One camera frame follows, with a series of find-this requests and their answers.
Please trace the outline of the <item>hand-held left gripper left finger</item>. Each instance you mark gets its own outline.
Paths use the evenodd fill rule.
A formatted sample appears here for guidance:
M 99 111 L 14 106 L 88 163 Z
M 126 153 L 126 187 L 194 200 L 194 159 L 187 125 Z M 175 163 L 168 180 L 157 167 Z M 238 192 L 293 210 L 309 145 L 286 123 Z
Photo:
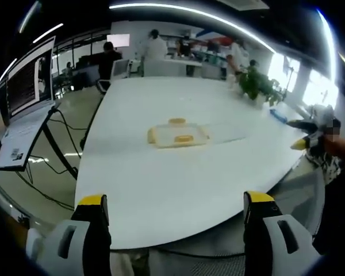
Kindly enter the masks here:
M 96 194 L 81 199 L 47 236 L 29 229 L 25 249 L 46 275 L 111 275 L 111 243 L 107 196 Z

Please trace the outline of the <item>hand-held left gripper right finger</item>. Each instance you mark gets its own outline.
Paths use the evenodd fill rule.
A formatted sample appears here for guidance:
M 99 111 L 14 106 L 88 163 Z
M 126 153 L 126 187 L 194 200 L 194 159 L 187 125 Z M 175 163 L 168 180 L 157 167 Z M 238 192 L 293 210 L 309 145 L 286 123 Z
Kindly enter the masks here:
M 246 191 L 244 202 L 245 275 L 306 275 L 320 259 L 312 235 L 273 197 Z

